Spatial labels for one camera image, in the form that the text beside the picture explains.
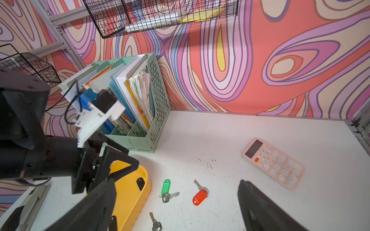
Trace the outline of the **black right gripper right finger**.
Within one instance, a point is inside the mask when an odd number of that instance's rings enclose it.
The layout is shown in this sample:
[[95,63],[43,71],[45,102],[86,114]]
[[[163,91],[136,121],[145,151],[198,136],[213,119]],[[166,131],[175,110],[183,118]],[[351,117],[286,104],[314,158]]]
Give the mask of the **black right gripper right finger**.
[[248,231],[306,230],[249,181],[240,181],[238,200]]

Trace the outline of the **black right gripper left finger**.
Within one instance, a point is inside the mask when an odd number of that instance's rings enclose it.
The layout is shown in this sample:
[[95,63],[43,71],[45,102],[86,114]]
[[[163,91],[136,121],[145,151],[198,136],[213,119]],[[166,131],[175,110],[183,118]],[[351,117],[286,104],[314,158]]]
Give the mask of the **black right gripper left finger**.
[[48,231],[107,231],[116,202],[115,181],[100,183]]

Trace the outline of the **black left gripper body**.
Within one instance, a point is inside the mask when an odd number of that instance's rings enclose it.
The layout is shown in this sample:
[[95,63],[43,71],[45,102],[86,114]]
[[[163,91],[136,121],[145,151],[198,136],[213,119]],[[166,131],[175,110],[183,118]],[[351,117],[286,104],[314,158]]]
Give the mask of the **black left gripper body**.
[[[82,154],[77,170],[71,177],[72,194],[90,193],[100,183],[108,180],[117,182],[139,167],[139,161],[129,156],[128,149],[100,132],[94,132],[80,150]],[[116,161],[128,166],[111,172],[111,166]]]

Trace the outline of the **yellow plastic storage box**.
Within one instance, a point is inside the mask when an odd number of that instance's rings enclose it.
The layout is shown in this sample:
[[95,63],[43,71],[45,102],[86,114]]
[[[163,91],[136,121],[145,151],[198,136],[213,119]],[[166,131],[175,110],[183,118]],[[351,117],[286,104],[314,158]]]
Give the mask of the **yellow plastic storage box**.
[[[140,177],[145,181],[142,191],[136,183]],[[117,197],[108,230],[130,231],[151,192],[147,170],[140,165],[137,170],[115,182],[115,188]]]

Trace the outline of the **key with red tag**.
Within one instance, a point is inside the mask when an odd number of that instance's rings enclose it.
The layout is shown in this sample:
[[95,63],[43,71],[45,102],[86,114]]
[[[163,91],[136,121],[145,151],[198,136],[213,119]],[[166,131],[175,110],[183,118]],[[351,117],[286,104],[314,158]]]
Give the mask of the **key with red tag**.
[[199,192],[193,197],[192,202],[193,205],[199,206],[204,201],[204,199],[208,197],[209,190],[206,187],[201,186],[197,180],[194,180],[194,183],[198,187]]

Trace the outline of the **bare silver key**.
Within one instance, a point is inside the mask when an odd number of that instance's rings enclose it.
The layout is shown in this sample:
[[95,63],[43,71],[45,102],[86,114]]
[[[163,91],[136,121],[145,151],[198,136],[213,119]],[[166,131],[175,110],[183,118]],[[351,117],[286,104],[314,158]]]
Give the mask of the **bare silver key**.
[[152,231],[161,231],[162,230],[162,224],[154,218],[154,215],[153,215],[152,212],[150,212],[149,215],[150,215],[150,218],[151,218],[152,224],[153,224]]

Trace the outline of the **key with green tag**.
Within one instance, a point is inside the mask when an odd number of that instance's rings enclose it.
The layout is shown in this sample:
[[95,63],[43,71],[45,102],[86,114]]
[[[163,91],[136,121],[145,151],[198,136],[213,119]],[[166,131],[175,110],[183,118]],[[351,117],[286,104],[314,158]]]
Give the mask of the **key with green tag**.
[[176,197],[176,196],[178,196],[180,194],[179,192],[170,193],[170,187],[171,187],[171,180],[170,179],[166,179],[163,182],[163,186],[162,186],[162,190],[161,190],[161,195],[159,196],[159,198],[162,198],[162,202],[163,203],[168,203],[171,198]]

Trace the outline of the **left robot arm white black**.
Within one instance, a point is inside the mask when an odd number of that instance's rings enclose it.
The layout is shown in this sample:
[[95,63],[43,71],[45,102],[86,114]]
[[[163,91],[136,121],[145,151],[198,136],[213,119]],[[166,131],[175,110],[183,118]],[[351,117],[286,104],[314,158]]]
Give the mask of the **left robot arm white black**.
[[70,177],[72,193],[79,194],[138,169],[128,149],[99,132],[123,113],[119,101],[101,91],[76,121],[76,138],[51,136],[41,127],[50,90],[36,77],[1,69],[1,179],[27,184]]

